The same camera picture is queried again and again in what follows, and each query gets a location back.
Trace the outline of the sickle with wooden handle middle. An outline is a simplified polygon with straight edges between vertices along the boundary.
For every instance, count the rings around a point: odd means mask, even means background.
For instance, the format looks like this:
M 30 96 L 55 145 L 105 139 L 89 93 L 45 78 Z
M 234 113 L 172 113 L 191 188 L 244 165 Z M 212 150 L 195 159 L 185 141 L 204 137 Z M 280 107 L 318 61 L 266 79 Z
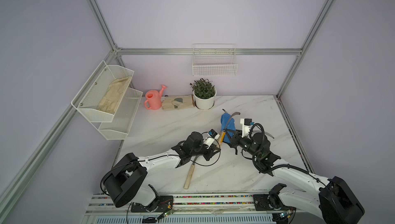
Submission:
M 225 112 L 221 116 L 221 141 L 229 146 L 232 146 L 232 139 L 237 134 L 237 130 L 235 128 L 235 116 L 239 116 L 239 112 L 234 112 L 233 114 L 229 114 Z

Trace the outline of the blue fluffy rag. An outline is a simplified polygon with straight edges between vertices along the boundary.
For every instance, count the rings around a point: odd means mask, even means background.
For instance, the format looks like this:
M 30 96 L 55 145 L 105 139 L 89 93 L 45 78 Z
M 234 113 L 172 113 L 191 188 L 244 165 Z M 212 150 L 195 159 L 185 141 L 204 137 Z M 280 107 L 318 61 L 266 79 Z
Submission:
M 228 139 L 226 137 L 226 130 L 236 130 L 235 128 L 235 119 L 230 114 L 223 114 L 221 116 L 221 130 L 225 132 L 223 142 L 227 142 Z

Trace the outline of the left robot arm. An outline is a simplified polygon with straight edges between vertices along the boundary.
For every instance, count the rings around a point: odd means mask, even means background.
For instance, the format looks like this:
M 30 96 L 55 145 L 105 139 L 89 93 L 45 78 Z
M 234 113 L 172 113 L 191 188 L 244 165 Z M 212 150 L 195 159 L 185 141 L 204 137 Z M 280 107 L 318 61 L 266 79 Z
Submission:
M 206 134 L 207 136 L 203 136 L 202 133 L 194 131 L 185 141 L 180 141 L 161 154 L 146 157 L 126 154 L 102 177 L 102 192 L 110 196 L 117 208 L 132 203 L 143 207 L 147 212 L 155 211 L 164 201 L 152 185 L 143 186 L 145 178 L 179 168 L 192 161 L 192 157 L 203 157 L 209 161 L 219 154 L 220 135 L 213 129 Z

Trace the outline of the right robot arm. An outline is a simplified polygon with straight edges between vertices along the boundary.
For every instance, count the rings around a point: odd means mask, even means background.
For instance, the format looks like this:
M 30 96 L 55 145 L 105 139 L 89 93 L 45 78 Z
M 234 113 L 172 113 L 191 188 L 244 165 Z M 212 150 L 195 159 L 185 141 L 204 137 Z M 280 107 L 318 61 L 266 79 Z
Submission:
M 313 214 L 327 224 L 356 224 L 365 214 L 348 184 L 340 177 L 327 178 L 291 165 L 270 151 L 265 133 L 243 135 L 240 130 L 225 130 L 229 146 L 249 153 L 254 168 L 284 180 L 275 185 L 265 200 L 257 200 L 271 210 L 296 208 Z

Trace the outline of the white plant pot with saucer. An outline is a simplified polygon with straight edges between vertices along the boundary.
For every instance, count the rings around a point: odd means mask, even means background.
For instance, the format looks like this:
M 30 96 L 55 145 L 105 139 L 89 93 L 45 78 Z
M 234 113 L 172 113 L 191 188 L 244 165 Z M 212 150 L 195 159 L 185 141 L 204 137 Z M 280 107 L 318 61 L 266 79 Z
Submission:
M 192 94 L 193 94 L 194 105 L 199 110 L 210 110 L 215 105 L 215 97 L 217 95 L 217 90 L 214 89 L 214 91 L 215 91 L 214 96 L 208 99 L 202 99 L 197 97 L 195 91 L 193 91 Z

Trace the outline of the beige work glove on table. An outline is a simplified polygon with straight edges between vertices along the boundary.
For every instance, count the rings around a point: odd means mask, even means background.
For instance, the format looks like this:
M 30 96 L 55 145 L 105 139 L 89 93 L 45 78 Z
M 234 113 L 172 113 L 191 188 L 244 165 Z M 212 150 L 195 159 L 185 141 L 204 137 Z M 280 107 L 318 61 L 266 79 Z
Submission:
M 164 111 L 181 110 L 193 107 L 194 103 L 192 95 L 168 96 L 165 97 L 161 103 L 161 108 Z

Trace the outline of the green potted plant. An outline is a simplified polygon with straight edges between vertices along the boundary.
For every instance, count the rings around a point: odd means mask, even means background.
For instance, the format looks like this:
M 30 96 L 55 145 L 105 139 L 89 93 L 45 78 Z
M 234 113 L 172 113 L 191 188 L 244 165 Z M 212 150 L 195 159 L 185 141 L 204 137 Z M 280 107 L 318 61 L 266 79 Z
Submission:
M 199 79 L 190 83 L 194 95 L 200 99 L 209 99 L 216 95 L 215 86 L 209 79 Z

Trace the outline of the pink watering can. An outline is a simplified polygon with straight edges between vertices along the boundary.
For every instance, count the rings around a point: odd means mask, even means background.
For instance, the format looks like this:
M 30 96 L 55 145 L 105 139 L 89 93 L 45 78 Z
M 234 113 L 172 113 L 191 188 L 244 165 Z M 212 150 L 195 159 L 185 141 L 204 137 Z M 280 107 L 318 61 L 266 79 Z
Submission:
M 144 106 L 147 110 L 158 110 L 161 108 L 161 98 L 166 88 L 165 85 L 162 85 L 160 91 L 150 90 L 146 93 Z

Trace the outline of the white mesh lower shelf basket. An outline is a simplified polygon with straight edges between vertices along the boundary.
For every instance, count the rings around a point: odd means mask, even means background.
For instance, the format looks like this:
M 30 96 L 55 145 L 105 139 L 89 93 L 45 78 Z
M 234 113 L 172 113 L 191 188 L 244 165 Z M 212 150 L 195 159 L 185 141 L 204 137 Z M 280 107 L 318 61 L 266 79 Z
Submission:
M 141 102 L 141 91 L 127 88 L 111 123 L 101 123 L 98 131 L 106 140 L 124 140 L 128 137 Z

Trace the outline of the white mesh shelf basket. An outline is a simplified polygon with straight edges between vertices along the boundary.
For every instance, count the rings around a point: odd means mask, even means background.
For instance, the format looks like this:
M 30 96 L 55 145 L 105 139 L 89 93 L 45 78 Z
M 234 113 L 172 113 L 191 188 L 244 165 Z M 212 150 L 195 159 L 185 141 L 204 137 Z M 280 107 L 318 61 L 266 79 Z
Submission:
M 72 107 L 91 123 L 111 123 L 133 75 L 133 70 L 119 65 L 108 65 L 105 61 L 102 61 L 84 87 L 71 101 Z M 124 81 L 122 84 L 124 89 L 116 98 L 116 105 L 113 110 L 104 111 L 102 100 L 107 95 L 110 84 L 119 80 Z
M 98 131 L 106 140 L 124 140 L 128 137 L 141 102 L 141 91 L 127 88 L 111 123 L 101 123 Z

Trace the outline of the white mesh upper shelf basket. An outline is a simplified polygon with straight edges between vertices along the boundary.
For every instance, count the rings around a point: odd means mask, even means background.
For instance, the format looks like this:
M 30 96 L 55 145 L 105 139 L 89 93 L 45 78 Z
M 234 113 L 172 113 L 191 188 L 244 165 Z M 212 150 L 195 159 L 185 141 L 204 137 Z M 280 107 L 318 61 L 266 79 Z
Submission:
M 133 70 L 119 65 L 108 65 L 105 61 L 102 61 L 84 87 L 71 101 L 72 107 L 91 123 L 111 123 L 133 75 Z M 122 84 L 124 89 L 116 98 L 116 105 L 113 110 L 104 111 L 102 100 L 107 95 L 110 84 L 119 80 L 124 81 Z

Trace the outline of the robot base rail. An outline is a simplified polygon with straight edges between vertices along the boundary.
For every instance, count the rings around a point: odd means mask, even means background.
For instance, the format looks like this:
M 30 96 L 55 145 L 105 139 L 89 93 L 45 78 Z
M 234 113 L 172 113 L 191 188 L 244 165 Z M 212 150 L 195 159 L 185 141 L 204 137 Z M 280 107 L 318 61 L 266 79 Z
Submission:
M 136 203 L 116 208 L 107 195 L 94 195 L 84 224 L 292 224 L 296 208 L 270 210 L 252 193 L 166 194 L 157 210 Z

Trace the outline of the aluminium frame profile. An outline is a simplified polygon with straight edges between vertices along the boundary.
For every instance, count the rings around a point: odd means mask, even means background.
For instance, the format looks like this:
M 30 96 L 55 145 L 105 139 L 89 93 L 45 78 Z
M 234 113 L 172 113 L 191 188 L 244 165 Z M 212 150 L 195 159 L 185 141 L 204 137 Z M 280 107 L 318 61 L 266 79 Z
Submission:
M 97 0 L 87 0 L 89 7 L 91 8 L 95 19 L 97 20 L 102 32 L 105 35 L 107 42 L 110 45 L 110 51 L 105 57 L 104 62 L 101 62 L 96 70 L 89 77 L 88 81 L 83 85 L 82 89 L 77 93 L 77 96 L 72 100 L 71 104 L 67 107 L 65 112 L 61 115 L 61 118 L 54 124 L 53 128 L 46 135 L 44 140 L 38 146 L 36 151 L 28 159 L 25 165 L 22 167 L 20 172 L 13 179 L 12 183 L 5 190 L 1 196 L 1 215 L 6 216 L 14 208 L 17 202 L 20 200 L 22 195 L 28 188 L 31 180 L 37 171 L 41 168 L 47 157 L 50 155 L 54 147 L 56 146 L 59 135 L 63 132 L 65 127 L 69 124 L 74 114 L 78 110 L 75 106 L 77 100 L 81 99 L 82 95 L 88 92 L 87 88 L 89 83 L 93 81 L 96 75 L 98 75 L 102 69 L 106 67 L 108 62 L 113 59 L 120 59 L 121 55 L 208 55 L 212 58 L 217 58 L 222 55 L 296 55 L 298 58 L 293 63 L 290 72 L 287 74 L 284 83 L 281 85 L 278 95 L 282 96 L 290 83 L 296 69 L 298 68 L 301 60 L 305 56 L 308 48 L 313 42 L 318 30 L 321 28 L 324 20 L 326 19 L 330 9 L 333 6 L 335 0 L 325 0 L 322 9 L 317 16 L 308 36 L 300 49 L 235 49 L 231 51 L 226 48 L 201 48 L 197 50 L 193 49 L 138 49 L 138 48 L 117 48 L 116 44 L 110 35 L 107 24 L 105 23 L 104 17 L 100 11 Z

